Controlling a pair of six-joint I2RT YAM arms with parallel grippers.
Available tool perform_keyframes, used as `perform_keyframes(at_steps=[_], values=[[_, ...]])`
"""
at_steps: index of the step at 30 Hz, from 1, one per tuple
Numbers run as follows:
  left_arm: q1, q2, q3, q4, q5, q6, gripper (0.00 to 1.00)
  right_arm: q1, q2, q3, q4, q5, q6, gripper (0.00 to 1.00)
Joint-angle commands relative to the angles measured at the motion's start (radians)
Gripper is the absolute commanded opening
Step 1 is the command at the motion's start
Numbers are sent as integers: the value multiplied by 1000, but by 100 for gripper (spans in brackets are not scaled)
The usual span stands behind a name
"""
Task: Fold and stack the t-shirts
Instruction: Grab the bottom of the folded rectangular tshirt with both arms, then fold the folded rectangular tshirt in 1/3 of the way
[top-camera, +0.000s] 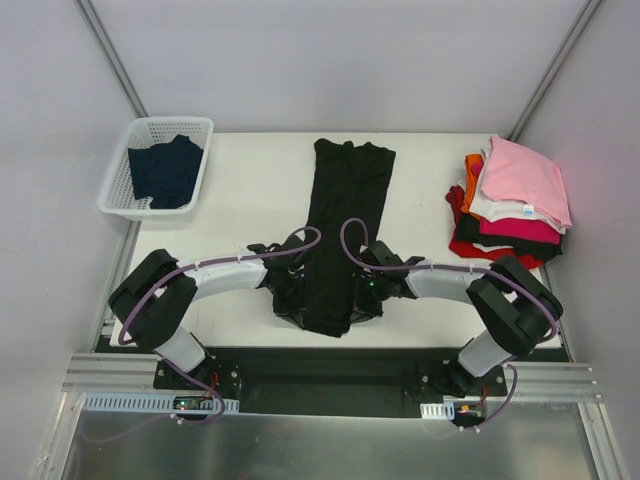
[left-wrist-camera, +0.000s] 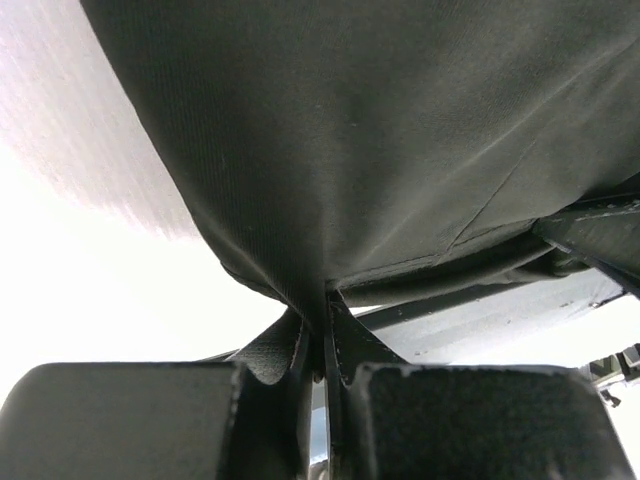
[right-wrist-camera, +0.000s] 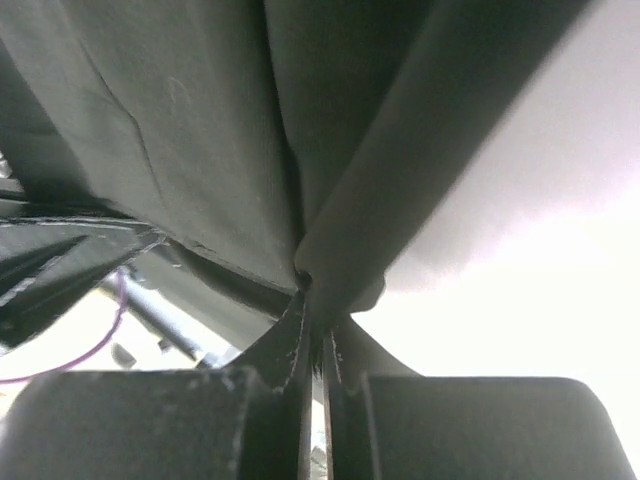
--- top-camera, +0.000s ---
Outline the pink t shirt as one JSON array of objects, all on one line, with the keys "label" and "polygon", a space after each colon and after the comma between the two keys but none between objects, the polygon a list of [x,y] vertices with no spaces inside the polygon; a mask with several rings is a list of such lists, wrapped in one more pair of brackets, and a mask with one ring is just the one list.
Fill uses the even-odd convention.
[{"label": "pink t shirt", "polygon": [[560,168],[527,147],[492,136],[482,169],[480,191],[494,203],[517,202],[523,214],[531,207],[558,227],[572,227],[568,196]]}]

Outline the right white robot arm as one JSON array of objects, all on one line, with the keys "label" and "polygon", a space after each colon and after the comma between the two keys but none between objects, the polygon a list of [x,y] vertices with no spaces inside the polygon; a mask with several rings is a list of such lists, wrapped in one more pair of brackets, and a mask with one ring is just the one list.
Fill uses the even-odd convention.
[{"label": "right white robot arm", "polygon": [[478,268],[435,264],[422,257],[403,261],[376,241],[351,259],[361,268],[365,293],[378,303],[437,298],[474,307],[485,330],[428,374],[431,387],[443,394],[473,394],[494,368],[530,355],[558,333],[561,302],[512,256]]}]

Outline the magenta t shirt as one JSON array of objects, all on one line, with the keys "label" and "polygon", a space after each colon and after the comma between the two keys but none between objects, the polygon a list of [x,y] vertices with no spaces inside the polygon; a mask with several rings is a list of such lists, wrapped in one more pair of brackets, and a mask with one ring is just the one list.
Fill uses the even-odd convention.
[{"label": "magenta t shirt", "polygon": [[504,218],[491,222],[472,214],[479,222],[479,235],[485,246],[510,245],[513,241],[529,241],[560,245],[562,234],[541,220]]}]

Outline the red t shirt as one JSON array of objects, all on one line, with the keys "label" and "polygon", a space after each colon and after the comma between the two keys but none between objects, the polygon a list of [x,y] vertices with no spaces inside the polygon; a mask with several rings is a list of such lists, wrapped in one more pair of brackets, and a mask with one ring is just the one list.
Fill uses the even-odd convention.
[{"label": "red t shirt", "polygon": [[462,187],[452,186],[445,195],[445,200],[449,204],[453,221],[454,230],[452,238],[449,242],[449,249],[461,258],[465,259],[486,259],[490,261],[498,260],[503,255],[517,258],[526,268],[533,270],[544,265],[544,263],[532,255],[518,255],[511,247],[491,247],[488,251],[478,248],[472,242],[458,240],[458,223],[461,219],[465,191]]}]

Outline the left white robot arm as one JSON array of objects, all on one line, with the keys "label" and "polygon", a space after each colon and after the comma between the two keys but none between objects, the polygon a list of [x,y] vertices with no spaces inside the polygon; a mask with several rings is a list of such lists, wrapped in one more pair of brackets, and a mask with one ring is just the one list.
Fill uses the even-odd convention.
[{"label": "left white robot arm", "polygon": [[195,335],[181,325],[191,304],[229,291],[265,288],[271,280],[288,291],[302,248],[303,241],[292,236],[282,245],[251,244],[229,262],[219,257],[193,269],[156,249],[111,293],[108,305],[122,324],[135,314],[121,331],[126,342],[167,359],[187,387],[199,389],[210,381],[213,366]]}]

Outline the white plastic laundry basket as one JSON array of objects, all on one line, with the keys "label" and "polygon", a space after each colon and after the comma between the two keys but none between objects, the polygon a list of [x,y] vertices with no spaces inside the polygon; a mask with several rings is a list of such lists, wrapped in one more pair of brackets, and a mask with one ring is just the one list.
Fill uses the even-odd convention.
[{"label": "white plastic laundry basket", "polygon": [[[112,155],[99,195],[103,213],[118,215],[134,222],[147,220],[186,219],[195,210],[209,159],[214,122],[198,116],[152,116],[134,120],[121,136]],[[134,198],[128,149],[148,149],[168,143],[176,135],[188,137],[203,150],[191,199],[176,209],[152,209],[150,197]]]}]

